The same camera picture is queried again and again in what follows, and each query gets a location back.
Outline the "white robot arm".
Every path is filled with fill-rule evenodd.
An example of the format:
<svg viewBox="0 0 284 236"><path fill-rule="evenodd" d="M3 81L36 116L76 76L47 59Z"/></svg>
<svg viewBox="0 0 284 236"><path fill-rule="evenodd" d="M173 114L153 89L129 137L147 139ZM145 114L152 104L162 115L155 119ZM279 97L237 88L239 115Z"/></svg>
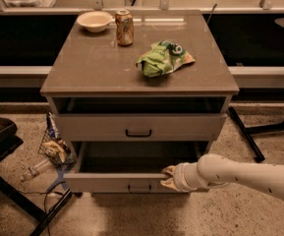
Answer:
<svg viewBox="0 0 284 236"><path fill-rule="evenodd" d="M160 184L177 192L220 188L236 183L284 201L284 165L236 162L218 154L203 155L162 170L168 178Z"/></svg>

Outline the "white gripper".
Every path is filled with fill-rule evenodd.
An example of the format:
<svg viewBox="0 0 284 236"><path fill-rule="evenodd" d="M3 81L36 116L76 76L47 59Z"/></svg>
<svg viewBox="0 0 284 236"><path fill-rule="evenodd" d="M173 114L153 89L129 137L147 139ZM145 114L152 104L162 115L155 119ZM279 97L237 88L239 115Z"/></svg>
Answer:
<svg viewBox="0 0 284 236"><path fill-rule="evenodd" d="M161 180L163 187L179 192L192 192L200 187L198 167L195 163L180 163L178 165L169 165L162 169L162 173L172 178Z"/></svg>

